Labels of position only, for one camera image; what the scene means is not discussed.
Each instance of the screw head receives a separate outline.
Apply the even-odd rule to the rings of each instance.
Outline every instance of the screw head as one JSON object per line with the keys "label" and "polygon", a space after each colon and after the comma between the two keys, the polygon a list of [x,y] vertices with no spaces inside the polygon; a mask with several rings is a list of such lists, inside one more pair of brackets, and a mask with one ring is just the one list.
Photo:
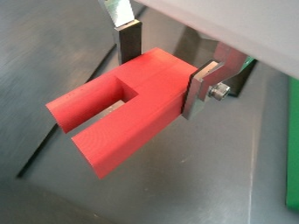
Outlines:
{"label": "screw head", "polygon": [[221,82],[215,85],[209,90],[209,96],[215,98],[217,101],[221,101],[229,93],[229,86],[223,84]]}

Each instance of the green panel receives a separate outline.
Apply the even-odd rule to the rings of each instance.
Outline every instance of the green panel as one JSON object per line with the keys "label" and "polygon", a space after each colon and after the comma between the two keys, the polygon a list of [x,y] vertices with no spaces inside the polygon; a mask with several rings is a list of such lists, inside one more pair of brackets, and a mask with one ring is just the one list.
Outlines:
{"label": "green panel", "polygon": [[249,63],[253,61],[253,58],[247,56],[247,60],[240,68],[240,72],[243,71],[243,69],[249,65]]}
{"label": "green panel", "polygon": [[288,208],[299,210],[299,80],[289,78],[287,195]]}

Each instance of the metal bracket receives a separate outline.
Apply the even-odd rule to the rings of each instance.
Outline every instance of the metal bracket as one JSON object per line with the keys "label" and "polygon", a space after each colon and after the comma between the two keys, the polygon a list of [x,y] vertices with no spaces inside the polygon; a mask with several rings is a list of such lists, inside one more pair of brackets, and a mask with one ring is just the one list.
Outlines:
{"label": "metal bracket", "polygon": [[117,60],[121,65],[141,54],[143,23],[135,19],[129,0],[97,1],[115,28]]}
{"label": "metal bracket", "polygon": [[227,96],[229,88],[221,82],[239,73],[245,59],[243,52],[219,42],[213,60],[191,75],[181,107],[185,119],[192,119],[211,97],[221,100]]}

